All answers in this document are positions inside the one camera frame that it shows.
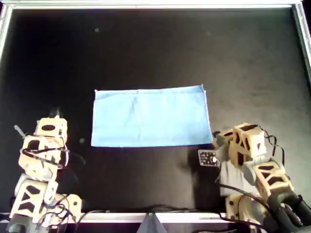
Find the black table surface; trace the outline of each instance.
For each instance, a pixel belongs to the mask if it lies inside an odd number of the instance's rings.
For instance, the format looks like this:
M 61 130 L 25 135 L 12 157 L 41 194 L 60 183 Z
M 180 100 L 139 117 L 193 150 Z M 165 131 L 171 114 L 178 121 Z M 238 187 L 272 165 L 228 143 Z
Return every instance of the black table surface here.
M 79 194 L 88 209 L 217 209 L 218 170 L 198 166 L 202 146 L 90 146 L 95 89 L 202 83 L 212 129 L 264 125 L 285 147 L 286 168 L 306 195 L 311 105 L 290 9 L 15 10 L 0 66 L 0 212 L 10 211 L 22 172 L 13 126 L 33 132 L 55 106 L 68 121 L 68 148 L 86 159 L 81 166 L 72 157 L 59 192 Z

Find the towel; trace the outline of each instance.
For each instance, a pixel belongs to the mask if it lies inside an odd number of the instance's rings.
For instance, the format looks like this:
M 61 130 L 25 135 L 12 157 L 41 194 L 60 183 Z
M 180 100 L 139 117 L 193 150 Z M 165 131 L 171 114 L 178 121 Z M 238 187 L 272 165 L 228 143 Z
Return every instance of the towel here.
M 161 147 L 212 142 L 203 85 L 97 91 L 91 145 Z

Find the black cable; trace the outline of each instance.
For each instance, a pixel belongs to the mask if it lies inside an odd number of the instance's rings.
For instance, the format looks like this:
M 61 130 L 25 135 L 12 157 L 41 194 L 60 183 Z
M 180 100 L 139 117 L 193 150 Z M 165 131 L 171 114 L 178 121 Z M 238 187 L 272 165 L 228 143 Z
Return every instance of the black cable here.
M 92 214 L 92 213 L 102 213 L 102 212 L 104 212 L 104 211 L 102 211 L 102 210 L 92 210 L 92 211 L 89 211 L 89 212 L 84 213 L 84 214 L 80 217 L 79 221 L 77 221 L 73 233 L 77 233 L 81 221 L 82 221 L 83 218 L 85 218 L 88 214 Z
M 254 223 L 254 222 L 247 222 L 247 221 L 229 219 L 229 218 L 226 218 L 226 217 L 222 217 L 221 213 L 218 213 L 218 215 L 219 215 L 219 218 L 221 220 L 228 221 L 228 222 L 234 222 L 234 223 L 240 223 L 240 224 L 244 224 L 244 225 L 247 225 L 247 226 L 255 226 L 255 227 L 258 227 L 260 229 L 265 230 L 267 233 L 271 233 L 268 229 L 266 229 L 264 226 L 262 226 L 260 224 L 257 224 L 257 223 Z
M 22 153 L 27 155 L 27 156 L 29 156 L 29 157 L 31 157 L 31 158 L 40 160 L 41 162 L 52 164 L 54 166 L 57 166 L 59 169 L 63 169 L 63 165 L 62 164 L 55 163 L 55 162 L 52 162 L 51 160 L 47 160 L 45 158 L 41 158 L 39 156 L 34 155 L 34 154 L 39 154 L 39 153 L 47 152 L 47 151 L 51 151 L 51 150 L 61 150 L 61 148 L 48 148 L 48 149 L 44 149 L 44 150 L 31 150 L 31 149 L 28 149 L 28 148 L 24 148 L 22 150 Z
M 263 205 L 263 207 L 266 208 L 266 210 L 269 212 L 269 214 L 271 215 L 272 218 L 274 218 L 275 221 L 277 221 L 277 218 L 275 217 L 275 214 L 273 213 L 273 211 L 271 210 L 271 208 L 266 204 L 264 203 L 261 199 L 259 199 L 258 197 L 254 196 L 253 194 L 251 193 L 248 193 L 248 192 L 245 192 L 239 188 L 236 188 L 236 187 L 232 187 L 232 186 L 229 186 L 229 185 L 226 185 L 226 184 L 222 184 L 220 183 L 219 184 L 220 187 L 222 188 L 228 188 L 228 189 L 232 189 L 234 191 L 237 191 L 239 193 L 242 193 L 242 194 L 245 194 L 246 196 L 249 196 L 250 198 L 256 200 L 257 202 L 259 202 L 261 205 Z
M 242 200 L 243 197 L 245 197 L 245 194 L 243 194 L 243 195 L 240 197 L 239 201 L 238 201 L 238 215 L 239 215 L 239 220 L 240 220 L 240 202 L 241 202 L 241 200 Z
M 65 210 L 65 205 L 64 204 L 59 204 L 58 206 L 62 206 L 62 210 L 60 212 L 46 212 L 44 215 L 41 216 L 41 218 L 38 221 L 37 226 L 36 226 L 37 229 L 39 228 L 39 225 L 42 225 L 42 223 L 44 222 L 45 217 L 47 215 L 53 215 L 53 216 L 56 216 L 58 218 L 61 218 L 59 215 Z
M 285 150 L 282 146 L 280 146 L 279 144 L 277 144 L 277 138 L 274 135 L 269 135 L 268 131 L 266 131 L 264 128 L 262 128 L 260 125 L 258 125 L 258 127 L 263 130 L 265 132 L 265 138 L 268 139 L 268 142 L 270 143 L 271 146 L 273 146 L 273 150 L 272 150 L 272 157 L 275 156 L 276 153 L 276 148 L 279 147 L 282 150 L 282 164 L 285 167 Z

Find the wire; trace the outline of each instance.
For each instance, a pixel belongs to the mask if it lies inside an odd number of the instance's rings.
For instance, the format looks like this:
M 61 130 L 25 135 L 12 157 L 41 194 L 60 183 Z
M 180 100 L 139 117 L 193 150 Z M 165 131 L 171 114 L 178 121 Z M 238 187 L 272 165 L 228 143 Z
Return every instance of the wire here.
M 80 217 L 79 221 L 77 221 L 73 233 L 77 233 L 81 221 L 82 221 L 83 218 L 85 218 L 88 214 L 91 214 L 91 213 L 102 213 L 102 212 L 104 212 L 104 211 L 102 211 L 102 210 L 92 210 L 92 211 L 89 211 L 89 212 L 84 213 L 84 214 Z
M 238 215 L 239 215 L 239 220 L 240 220 L 240 202 L 241 202 L 242 198 L 245 197 L 245 196 L 246 196 L 246 195 L 243 194 L 243 195 L 241 196 L 241 198 L 239 199 L 239 201 L 238 201 Z
M 22 150 L 22 153 L 27 155 L 27 156 L 29 156 L 29 157 L 31 157 L 31 158 L 40 160 L 41 162 L 52 164 L 54 166 L 57 166 L 59 169 L 63 169 L 63 165 L 61 165 L 59 163 L 55 163 L 55 162 L 52 162 L 52 161 L 47 160 L 45 158 L 41 158 L 39 156 L 34 155 L 34 154 L 39 154 L 39 153 L 43 153 L 43 152 L 47 152 L 47 151 L 51 151 L 51 150 L 62 150 L 62 148 L 47 148 L 47 149 L 44 149 L 44 150 L 31 150 L 31 149 L 28 149 L 28 148 L 24 148 Z
M 260 224 L 257 224 L 257 223 L 254 223 L 254 222 L 247 222 L 247 221 L 229 219 L 229 218 L 226 218 L 226 217 L 222 217 L 221 213 L 218 213 L 218 215 L 219 215 L 219 218 L 221 220 L 228 221 L 228 222 L 234 222 L 234 223 L 240 223 L 240 224 L 244 224 L 244 225 L 247 225 L 247 226 L 255 226 L 255 227 L 258 227 L 260 229 L 265 230 L 267 233 L 271 233 L 268 229 L 266 229 L 264 226 L 262 226 Z
M 179 208 L 179 207 L 175 207 L 175 206 L 171 206 L 171 205 L 165 205 L 165 204 L 157 204 L 157 205 L 150 205 L 150 206 L 146 206 L 143 208 L 137 208 L 137 209 L 127 209 L 127 210 L 121 210 L 118 212 L 143 212 L 143 213 L 150 213 L 152 211 L 154 211 L 157 208 L 165 208 L 165 209 L 169 209 L 170 211 L 164 211 L 164 212 L 169 212 L 169 213 L 180 213 L 180 212 L 195 212 L 198 211 L 197 209 L 189 209 L 189 208 Z M 84 213 L 80 219 L 76 222 L 76 226 L 75 226 L 75 230 L 74 233 L 77 233 L 78 228 L 80 226 L 81 221 L 88 215 L 88 214 L 92 214 L 92 213 L 106 213 L 107 211 L 105 210 L 92 210 L 89 212 Z
M 260 125 L 258 125 L 258 127 L 263 130 L 265 132 L 265 138 L 268 139 L 268 142 L 270 143 L 271 146 L 273 146 L 273 150 L 272 150 L 272 157 L 275 156 L 276 153 L 276 148 L 279 147 L 282 150 L 282 164 L 285 167 L 285 150 L 282 146 L 280 146 L 279 144 L 277 144 L 277 138 L 274 135 L 269 135 L 268 131 L 266 131 L 264 128 L 262 128 Z
M 239 192 L 239 193 L 243 193 L 244 195 L 249 196 L 250 198 L 256 200 L 256 201 L 259 202 L 261 205 L 263 205 L 263 207 L 266 208 L 266 210 L 269 212 L 269 214 L 271 215 L 271 217 L 273 217 L 274 220 L 277 221 L 277 218 L 275 217 L 275 214 L 273 213 L 273 211 L 271 210 L 271 208 L 270 208 L 266 203 L 264 203 L 261 199 L 259 199 L 258 197 L 254 196 L 254 195 L 251 194 L 251 193 L 245 192 L 245 191 L 243 191 L 243 190 L 241 190 L 241 189 L 239 189 L 239 188 L 232 187 L 232 186 L 229 186 L 229 185 L 226 185 L 226 184 L 220 183 L 219 186 L 222 187 L 222 188 L 232 189 L 232 190 L 237 191 L 237 192 Z

